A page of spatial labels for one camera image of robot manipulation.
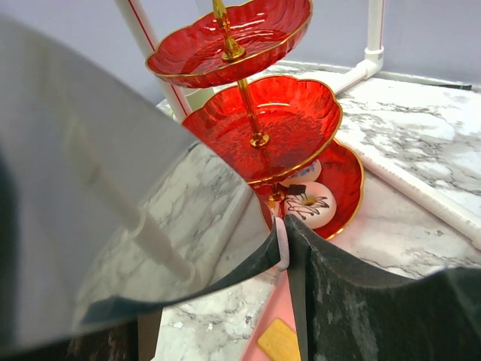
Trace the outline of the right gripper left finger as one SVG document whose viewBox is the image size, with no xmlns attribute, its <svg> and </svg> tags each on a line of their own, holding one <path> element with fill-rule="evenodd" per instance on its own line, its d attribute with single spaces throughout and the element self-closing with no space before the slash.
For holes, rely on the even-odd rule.
<svg viewBox="0 0 481 361">
<path fill-rule="evenodd" d="M 162 311 L 102 332 L 74 338 L 67 360 L 151 360 L 155 356 Z"/>
</svg>

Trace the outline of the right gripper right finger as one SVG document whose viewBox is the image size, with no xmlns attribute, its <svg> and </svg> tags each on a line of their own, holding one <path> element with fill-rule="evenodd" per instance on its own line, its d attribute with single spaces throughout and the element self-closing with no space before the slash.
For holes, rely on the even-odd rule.
<svg viewBox="0 0 481 361">
<path fill-rule="evenodd" d="M 377 268 L 284 220 L 295 327 L 304 360 L 478 360 L 480 271 L 418 280 Z"/>
</svg>

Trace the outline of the white chocolate donut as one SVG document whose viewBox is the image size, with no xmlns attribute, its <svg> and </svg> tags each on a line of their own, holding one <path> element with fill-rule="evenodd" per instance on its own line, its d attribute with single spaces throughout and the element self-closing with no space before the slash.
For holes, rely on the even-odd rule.
<svg viewBox="0 0 481 361">
<path fill-rule="evenodd" d="M 285 215 L 297 217 L 311 229 L 327 225 L 337 210 L 330 189 L 313 181 L 290 185 L 283 206 Z"/>
</svg>

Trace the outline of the metal tongs pink tips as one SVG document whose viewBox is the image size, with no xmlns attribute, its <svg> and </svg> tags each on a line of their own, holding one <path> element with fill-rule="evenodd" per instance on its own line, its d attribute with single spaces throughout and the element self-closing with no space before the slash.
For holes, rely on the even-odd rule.
<svg viewBox="0 0 481 361">
<path fill-rule="evenodd" d="M 208 146 L 2 15 L 2 359 L 223 290 L 282 257 L 271 210 Z"/>
</svg>

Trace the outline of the blue frosted donut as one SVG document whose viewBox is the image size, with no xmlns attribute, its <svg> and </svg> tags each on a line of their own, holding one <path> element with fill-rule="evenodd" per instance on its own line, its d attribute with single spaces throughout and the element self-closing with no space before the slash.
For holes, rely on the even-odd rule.
<svg viewBox="0 0 481 361">
<path fill-rule="evenodd" d="M 280 184 L 283 187 L 289 187 L 293 184 L 302 184 L 305 182 L 313 182 L 320 176 L 322 171 L 322 165 L 320 161 L 317 159 L 312 162 L 309 166 L 297 171 L 292 176 L 282 180 Z"/>
</svg>

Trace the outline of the red three-tier stand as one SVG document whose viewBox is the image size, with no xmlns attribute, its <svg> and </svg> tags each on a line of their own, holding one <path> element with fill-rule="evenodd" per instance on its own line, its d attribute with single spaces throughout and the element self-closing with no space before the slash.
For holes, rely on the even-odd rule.
<svg viewBox="0 0 481 361">
<path fill-rule="evenodd" d="M 336 139 L 343 109 L 325 83 L 265 75 L 303 38 L 309 1 L 249 1 L 225 6 L 164 38 L 147 57 L 158 78 L 218 92 L 183 125 L 228 163 L 278 217 L 288 187 L 280 182 L 315 160 L 317 183 L 333 193 L 334 218 L 313 229 L 325 239 L 341 233 L 358 213 L 365 174 L 355 152 Z"/>
</svg>

